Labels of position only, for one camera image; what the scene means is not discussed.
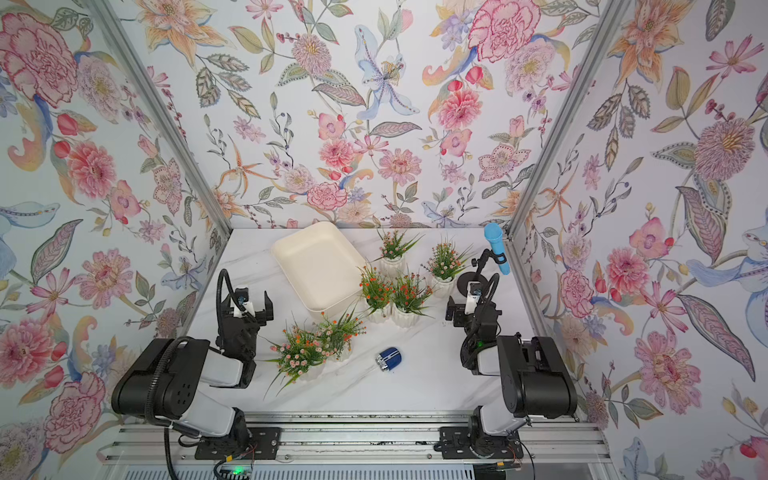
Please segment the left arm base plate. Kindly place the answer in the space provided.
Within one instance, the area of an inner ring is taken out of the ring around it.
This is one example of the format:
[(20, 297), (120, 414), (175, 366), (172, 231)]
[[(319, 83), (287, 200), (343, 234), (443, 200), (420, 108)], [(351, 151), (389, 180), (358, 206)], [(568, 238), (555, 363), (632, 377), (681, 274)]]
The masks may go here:
[(220, 461), (227, 457), (254, 460), (275, 460), (282, 429), (279, 427), (248, 427), (247, 432), (235, 432), (224, 437), (203, 437), (196, 447), (195, 460)]

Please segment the red flower potted plant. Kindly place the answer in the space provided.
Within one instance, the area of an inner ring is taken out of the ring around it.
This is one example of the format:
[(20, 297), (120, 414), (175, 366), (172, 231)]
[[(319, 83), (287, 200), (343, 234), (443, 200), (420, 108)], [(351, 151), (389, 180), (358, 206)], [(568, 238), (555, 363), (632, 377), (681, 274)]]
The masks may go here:
[(361, 269), (360, 288), (366, 320), (379, 324), (390, 319), (393, 310), (390, 279), (376, 267), (365, 266)]
[(432, 294), (433, 290), (427, 280), (418, 273), (396, 277), (391, 295), (393, 322), (400, 328), (413, 327), (426, 315), (426, 303)]

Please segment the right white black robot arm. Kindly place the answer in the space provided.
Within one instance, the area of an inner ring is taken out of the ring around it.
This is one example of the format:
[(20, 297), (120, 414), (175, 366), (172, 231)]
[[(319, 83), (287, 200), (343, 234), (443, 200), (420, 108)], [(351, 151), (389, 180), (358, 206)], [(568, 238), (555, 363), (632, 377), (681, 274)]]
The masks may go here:
[(464, 331), (459, 350), (463, 368), (476, 376), (493, 377), (500, 396), (477, 407), (470, 421), (472, 439), (496, 440), (514, 434), (530, 416), (557, 419), (572, 416), (577, 392), (555, 341), (546, 336), (525, 339), (500, 332), (502, 315), (493, 297), (500, 276), (477, 273), (459, 276), (462, 303), (449, 299), (446, 320)]

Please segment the orange flower potted plant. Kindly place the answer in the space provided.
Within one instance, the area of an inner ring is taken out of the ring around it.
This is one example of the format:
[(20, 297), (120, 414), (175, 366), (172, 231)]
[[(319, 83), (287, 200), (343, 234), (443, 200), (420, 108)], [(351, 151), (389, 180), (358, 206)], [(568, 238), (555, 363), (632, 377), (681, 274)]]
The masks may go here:
[(329, 361), (346, 361), (352, 353), (352, 341), (366, 334), (367, 326), (354, 313), (344, 313), (337, 319), (323, 317), (315, 336)]

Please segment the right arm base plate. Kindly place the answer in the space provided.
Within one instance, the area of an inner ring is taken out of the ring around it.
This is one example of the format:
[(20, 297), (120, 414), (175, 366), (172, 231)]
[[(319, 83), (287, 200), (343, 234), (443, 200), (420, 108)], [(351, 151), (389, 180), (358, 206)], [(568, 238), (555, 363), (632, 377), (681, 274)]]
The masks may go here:
[(445, 460), (501, 460), (524, 458), (517, 433), (492, 436), (479, 427), (441, 427), (433, 449)]

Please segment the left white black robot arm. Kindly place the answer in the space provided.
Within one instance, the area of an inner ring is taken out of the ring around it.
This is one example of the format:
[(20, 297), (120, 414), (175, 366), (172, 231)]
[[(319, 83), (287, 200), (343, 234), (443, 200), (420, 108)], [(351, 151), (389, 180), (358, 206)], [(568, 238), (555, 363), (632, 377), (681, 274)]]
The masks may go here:
[(156, 338), (120, 378), (112, 409), (121, 415), (193, 437), (244, 442), (249, 431), (244, 413), (199, 391), (200, 386), (245, 389), (256, 370), (257, 337), (274, 319), (270, 297), (256, 310), (249, 289), (234, 288), (227, 270), (216, 283), (214, 342), (180, 336)]

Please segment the pink flower potted plant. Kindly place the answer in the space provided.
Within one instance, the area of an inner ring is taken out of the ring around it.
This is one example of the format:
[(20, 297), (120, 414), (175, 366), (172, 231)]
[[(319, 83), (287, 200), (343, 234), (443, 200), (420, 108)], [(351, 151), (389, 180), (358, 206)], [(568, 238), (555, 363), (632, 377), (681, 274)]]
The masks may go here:
[(277, 394), (301, 379), (319, 374), (330, 356), (327, 345), (320, 337), (298, 325), (287, 327), (283, 334), (282, 340), (269, 341), (270, 350), (276, 355), (269, 362), (277, 368), (270, 387), (278, 383), (280, 389)]

